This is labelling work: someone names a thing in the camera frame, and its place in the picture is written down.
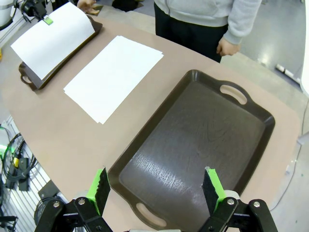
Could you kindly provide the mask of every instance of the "white paper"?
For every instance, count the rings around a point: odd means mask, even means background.
[[[94,33],[89,18],[70,2],[49,17],[51,25],[40,21],[12,44],[12,49],[41,79]]]
[[[65,93],[104,124],[162,57],[160,51],[117,36],[70,81]]]

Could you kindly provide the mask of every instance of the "black pants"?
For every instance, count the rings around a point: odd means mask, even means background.
[[[192,49],[220,63],[221,56],[216,53],[222,36],[227,31],[223,27],[206,27],[179,21],[165,14],[156,4],[155,33],[189,49]]]

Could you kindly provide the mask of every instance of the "gray sweatshirt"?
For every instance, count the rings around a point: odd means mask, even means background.
[[[262,0],[154,1],[166,14],[183,22],[208,27],[228,24],[224,37],[232,44],[239,44],[250,33]]]

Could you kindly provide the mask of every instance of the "paper on tray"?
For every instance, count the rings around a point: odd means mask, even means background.
[[[116,36],[68,83],[65,93],[104,124],[162,57],[160,51]]]
[[[49,17],[51,25],[40,21],[12,44],[41,79],[95,32],[85,13],[70,2]]]

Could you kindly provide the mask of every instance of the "beige tabletop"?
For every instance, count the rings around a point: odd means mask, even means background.
[[[109,170],[184,74],[197,69],[242,86],[257,104],[273,114],[274,131],[241,196],[246,203],[260,198],[271,204],[296,144],[300,125],[296,113],[245,77],[194,51],[129,26],[95,20],[103,23],[105,29],[43,90],[35,93],[23,84],[17,67],[3,86],[6,107],[60,191],[72,199],[87,190],[97,169],[106,166]],[[102,125],[71,100],[63,88],[117,35],[162,51],[164,57]],[[113,190],[103,217],[116,232],[149,228]]]

